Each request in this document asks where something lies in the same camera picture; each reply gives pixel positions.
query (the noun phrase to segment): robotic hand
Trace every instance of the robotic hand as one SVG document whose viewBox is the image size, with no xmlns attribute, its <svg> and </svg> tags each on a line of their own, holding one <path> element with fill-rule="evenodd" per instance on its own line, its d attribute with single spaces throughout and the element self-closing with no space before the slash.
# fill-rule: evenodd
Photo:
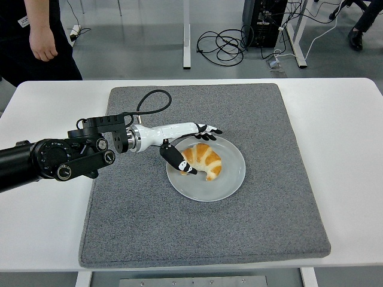
<svg viewBox="0 0 383 287">
<path fill-rule="evenodd" d="M 181 124 L 168 124 L 166 126 L 159 126 L 148 128 L 140 124 L 134 125 L 129 128 L 128 135 L 133 140 L 132 152 L 140 152 L 147 149 L 149 146 L 160 146 L 161 156 L 175 169 L 184 172 L 197 174 L 197 170 L 190 167 L 185 161 L 181 153 L 170 143 L 178 138 L 187 136 L 195 136 L 196 138 L 209 139 L 215 141 L 214 133 L 222 133 L 216 127 L 208 126 L 206 124 L 195 123 L 181 123 Z"/>
<path fill-rule="evenodd" d="M 40 179 L 55 178 L 67 181 L 80 175 L 97 178 L 98 169 L 113 164 L 115 153 L 108 149 L 108 142 L 102 136 L 111 132 L 114 147 L 118 153 L 127 150 L 141 152 L 149 146 L 159 146 L 161 156 L 174 168 L 197 174 L 181 153 L 170 143 L 178 138 L 195 136 L 204 140 L 216 140 L 212 133 L 221 134 L 219 129 L 206 124 L 180 123 L 144 127 L 132 125 L 133 116 L 152 112 L 122 113 L 105 117 L 81 119 L 77 130 L 68 132 L 67 139 L 43 139 L 36 143 L 18 142 L 13 148 L 0 151 L 0 192 L 19 187 Z M 124 117 L 130 115 L 132 121 L 125 125 Z M 82 121 L 83 128 L 78 127 Z"/>
</svg>

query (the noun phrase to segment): power strip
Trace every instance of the power strip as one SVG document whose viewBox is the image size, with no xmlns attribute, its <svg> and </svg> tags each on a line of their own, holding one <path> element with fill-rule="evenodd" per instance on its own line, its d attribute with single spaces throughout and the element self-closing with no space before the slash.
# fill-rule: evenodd
<svg viewBox="0 0 383 287">
<path fill-rule="evenodd" d="M 72 45 L 72 47 L 74 46 L 74 43 L 76 42 L 78 36 L 80 36 L 80 30 L 80 25 L 74 25 L 72 28 L 71 34 L 69 35 L 69 39 L 71 39 L 70 44 Z"/>
</svg>

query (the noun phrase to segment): white table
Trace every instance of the white table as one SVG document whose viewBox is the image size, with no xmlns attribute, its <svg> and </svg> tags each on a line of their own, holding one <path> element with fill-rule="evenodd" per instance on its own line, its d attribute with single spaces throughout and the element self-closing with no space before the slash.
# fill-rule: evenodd
<svg viewBox="0 0 383 287">
<path fill-rule="evenodd" d="M 114 87 L 231 83 L 278 84 L 331 254 L 254 264 L 148 269 L 383 265 L 383 97 L 368 79 L 28 82 L 17 88 L 0 118 L 0 149 L 25 139 L 66 138 L 78 119 L 105 115 Z M 84 176 L 69 182 L 42 180 L 0 193 L 0 271 L 89 271 L 78 264 L 78 247 L 91 183 Z"/>
</svg>

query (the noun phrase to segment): office chair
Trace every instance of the office chair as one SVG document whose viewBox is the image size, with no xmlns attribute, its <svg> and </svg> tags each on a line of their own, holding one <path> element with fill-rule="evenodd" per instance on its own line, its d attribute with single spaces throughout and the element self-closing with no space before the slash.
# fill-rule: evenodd
<svg viewBox="0 0 383 287">
<path fill-rule="evenodd" d="M 350 7 L 352 5 L 352 3 L 355 3 L 357 4 L 361 9 L 362 11 L 364 12 L 367 8 L 367 5 L 363 2 L 363 0 L 344 0 L 341 4 L 341 6 L 339 7 L 336 7 L 336 9 L 334 10 L 334 12 L 332 12 L 330 15 L 329 15 L 329 19 L 330 20 L 334 20 L 338 11 L 340 11 L 341 9 L 344 8 L 344 6 L 347 6 L 347 7 Z"/>
</svg>

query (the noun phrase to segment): glass plate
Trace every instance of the glass plate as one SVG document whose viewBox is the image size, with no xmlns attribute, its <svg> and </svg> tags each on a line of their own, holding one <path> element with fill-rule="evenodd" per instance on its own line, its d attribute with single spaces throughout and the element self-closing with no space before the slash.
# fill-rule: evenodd
<svg viewBox="0 0 383 287">
<path fill-rule="evenodd" d="M 206 180 L 206 172 L 198 172 L 197 175 L 181 175 L 179 170 L 167 163 L 168 178 L 182 195 L 197 201 L 217 201 L 231 196 L 244 181 L 246 167 L 241 152 L 231 142 L 218 136 L 216 138 L 216 141 L 204 141 L 190 137 L 175 146 L 183 152 L 203 142 L 210 145 L 222 160 L 222 171 L 213 181 Z"/>
</svg>

